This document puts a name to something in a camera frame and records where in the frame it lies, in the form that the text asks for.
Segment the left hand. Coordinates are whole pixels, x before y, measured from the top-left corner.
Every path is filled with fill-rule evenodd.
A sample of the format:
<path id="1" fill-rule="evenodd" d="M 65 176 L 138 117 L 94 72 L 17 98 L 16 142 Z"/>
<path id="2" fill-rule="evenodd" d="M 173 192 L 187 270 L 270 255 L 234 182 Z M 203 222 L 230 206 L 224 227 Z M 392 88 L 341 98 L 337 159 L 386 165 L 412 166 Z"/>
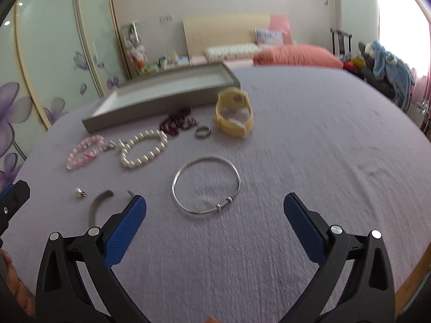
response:
<path id="1" fill-rule="evenodd" d="M 9 256 L 9 254 L 2 249 L 1 256 L 6 263 L 7 287 L 9 288 L 12 295 L 15 297 L 20 307 L 24 310 L 24 312 L 26 312 L 30 317 L 33 317 L 35 314 L 34 296 L 27 289 L 25 284 L 20 280 L 18 272 L 12 264 L 12 258 Z"/>

